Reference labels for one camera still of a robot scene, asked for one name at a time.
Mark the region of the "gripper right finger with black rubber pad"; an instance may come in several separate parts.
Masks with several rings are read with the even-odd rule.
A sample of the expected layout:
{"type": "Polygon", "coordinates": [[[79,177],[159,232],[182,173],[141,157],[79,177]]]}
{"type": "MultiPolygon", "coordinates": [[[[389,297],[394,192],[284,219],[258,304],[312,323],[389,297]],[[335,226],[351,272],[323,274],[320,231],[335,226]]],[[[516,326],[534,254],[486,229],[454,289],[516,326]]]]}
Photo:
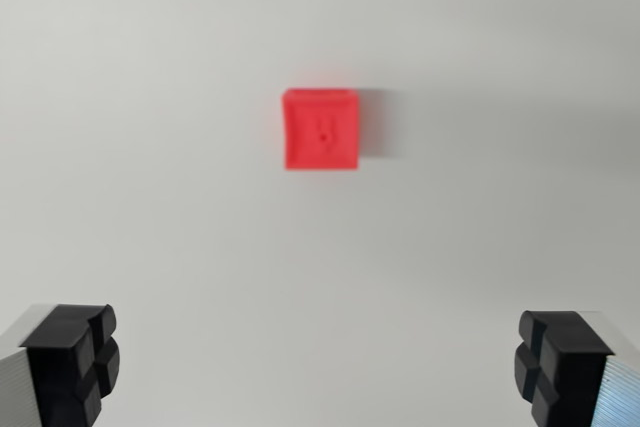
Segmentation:
{"type": "Polygon", "coordinates": [[[519,395],[544,427],[638,427],[639,347],[599,312],[521,314],[519,395]]]}

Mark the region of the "gripper left finger with black rubber pad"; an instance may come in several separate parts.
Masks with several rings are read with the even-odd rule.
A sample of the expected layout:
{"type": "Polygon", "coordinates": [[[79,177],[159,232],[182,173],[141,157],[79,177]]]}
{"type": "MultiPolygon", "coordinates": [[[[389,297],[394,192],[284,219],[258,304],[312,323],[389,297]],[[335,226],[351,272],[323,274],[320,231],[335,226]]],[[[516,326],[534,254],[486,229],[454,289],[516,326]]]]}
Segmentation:
{"type": "Polygon", "coordinates": [[[1,333],[1,424],[88,427],[115,388],[115,310],[35,304],[1,333]]]}

